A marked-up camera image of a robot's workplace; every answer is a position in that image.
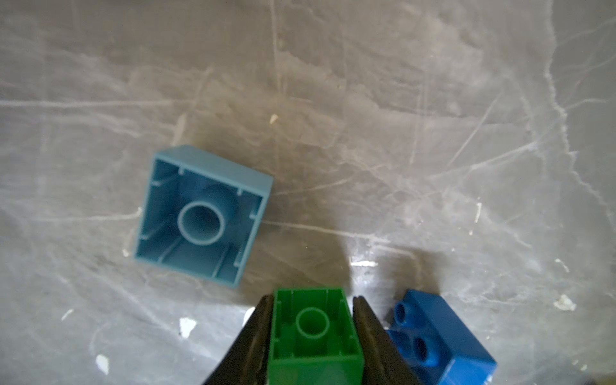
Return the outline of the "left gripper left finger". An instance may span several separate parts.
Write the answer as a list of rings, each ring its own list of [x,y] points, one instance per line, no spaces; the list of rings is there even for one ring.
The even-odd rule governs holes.
[[[223,360],[202,383],[267,384],[274,295],[264,295]]]

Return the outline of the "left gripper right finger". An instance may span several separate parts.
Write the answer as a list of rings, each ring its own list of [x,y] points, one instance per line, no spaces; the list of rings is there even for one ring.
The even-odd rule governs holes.
[[[354,297],[352,305],[365,360],[362,384],[420,385],[419,378],[404,362],[366,298]]]

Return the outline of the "green 2x2 brick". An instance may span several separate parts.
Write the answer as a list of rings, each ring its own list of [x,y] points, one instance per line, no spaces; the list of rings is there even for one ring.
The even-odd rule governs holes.
[[[341,288],[274,292],[267,383],[361,384],[364,354]]]

